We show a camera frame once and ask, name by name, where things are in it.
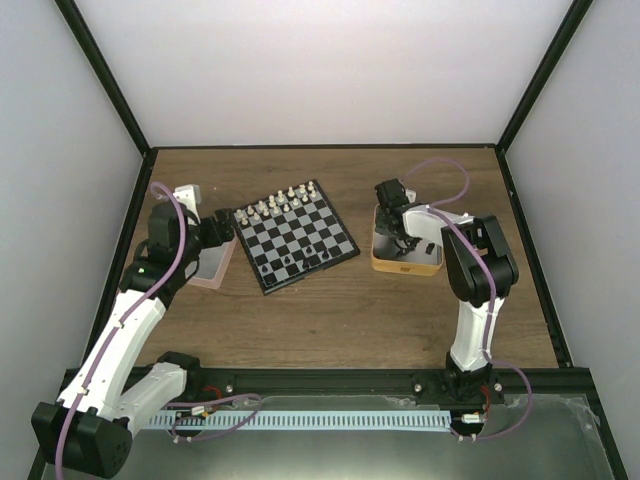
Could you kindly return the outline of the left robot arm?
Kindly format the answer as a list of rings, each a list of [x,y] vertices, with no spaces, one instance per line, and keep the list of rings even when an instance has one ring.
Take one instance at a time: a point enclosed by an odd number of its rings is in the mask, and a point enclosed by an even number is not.
[[[195,275],[201,253],[235,237],[232,212],[197,214],[194,202],[165,200],[125,269],[111,316],[85,363],[53,403],[41,402],[31,424],[45,461],[104,479],[124,465],[132,441],[163,407],[196,402],[204,392],[198,358],[167,352],[135,385],[126,384],[150,333],[177,292]]]

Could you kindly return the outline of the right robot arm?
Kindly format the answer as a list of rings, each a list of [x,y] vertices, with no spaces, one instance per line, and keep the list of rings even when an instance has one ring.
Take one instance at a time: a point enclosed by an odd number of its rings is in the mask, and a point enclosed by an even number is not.
[[[392,242],[395,257],[420,244],[441,251],[449,286],[459,301],[454,342],[443,374],[447,396],[465,403],[488,383],[491,341],[499,310],[519,270],[494,215],[456,215],[422,204],[398,179],[375,186],[376,234]]]

